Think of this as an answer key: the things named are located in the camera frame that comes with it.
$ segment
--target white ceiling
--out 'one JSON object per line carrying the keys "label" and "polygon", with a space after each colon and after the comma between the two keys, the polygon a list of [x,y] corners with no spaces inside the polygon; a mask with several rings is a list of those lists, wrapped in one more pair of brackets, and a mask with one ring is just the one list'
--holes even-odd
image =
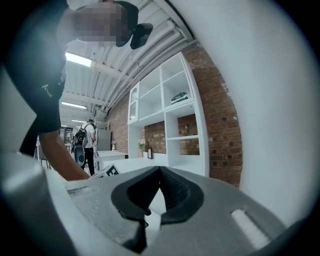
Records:
{"label": "white ceiling", "polygon": [[[67,2],[74,10],[96,3],[98,0]],[[131,87],[193,39],[177,14],[164,0],[127,0],[127,2],[138,7],[138,23],[153,24],[153,31],[147,44],[132,50],[130,42],[121,48],[96,47],[80,41],[70,43],[67,52],[89,58],[97,65],[86,67],[67,62],[67,79],[61,100],[86,106],[87,109],[60,103],[62,125],[78,126],[80,123],[71,120],[86,121],[89,118],[103,121],[109,108],[114,107]]]}

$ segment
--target backpack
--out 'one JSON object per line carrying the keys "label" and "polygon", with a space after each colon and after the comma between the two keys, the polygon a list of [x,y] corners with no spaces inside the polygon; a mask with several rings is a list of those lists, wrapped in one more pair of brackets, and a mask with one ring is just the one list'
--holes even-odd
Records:
{"label": "backpack", "polygon": [[83,147],[88,143],[88,133],[87,133],[87,124],[84,128],[80,127],[78,132],[74,135],[74,146],[75,147]]}

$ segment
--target white logo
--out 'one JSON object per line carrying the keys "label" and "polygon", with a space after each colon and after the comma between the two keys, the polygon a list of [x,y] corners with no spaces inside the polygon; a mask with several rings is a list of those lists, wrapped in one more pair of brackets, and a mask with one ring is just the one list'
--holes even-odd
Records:
{"label": "white logo", "polygon": [[48,94],[48,96],[51,98],[52,94],[48,91],[48,84],[42,86],[42,88],[44,88],[44,90],[46,91],[46,93]]}

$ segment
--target grey plastic surface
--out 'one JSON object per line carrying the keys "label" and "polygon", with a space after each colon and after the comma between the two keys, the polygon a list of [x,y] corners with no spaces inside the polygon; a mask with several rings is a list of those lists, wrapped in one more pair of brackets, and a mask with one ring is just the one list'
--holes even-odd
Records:
{"label": "grey plastic surface", "polygon": [[[62,184],[55,171],[45,174],[31,157],[1,155],[1,193],[30,232],[38,246],[68,255],[137,255],[121,246],[134,237],[138,224],[124,219],[111,202],[111,192],[120,183],[149,167],[99,179]],[[230,213],[244,209],[271,239],[284,225],[269,211],[233,186],[190,172],[169,168],[198,184],[204,193],[202,207],[186,222],[161,226],[145,256],[241,256],[254,252]]]}

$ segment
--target black t-shirt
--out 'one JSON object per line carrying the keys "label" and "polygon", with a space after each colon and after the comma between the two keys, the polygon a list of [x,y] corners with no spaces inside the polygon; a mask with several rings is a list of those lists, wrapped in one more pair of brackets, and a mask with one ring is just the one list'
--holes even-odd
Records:
{"label": "black t-shirt", "polygon": [[66,51],[57,42],[57,27],[67,0],[50,0],[20,26],[4,60],[6,70],[36,119],[20,151],[33,156],[39,133],[61,127],[59,100],[65,87]]}

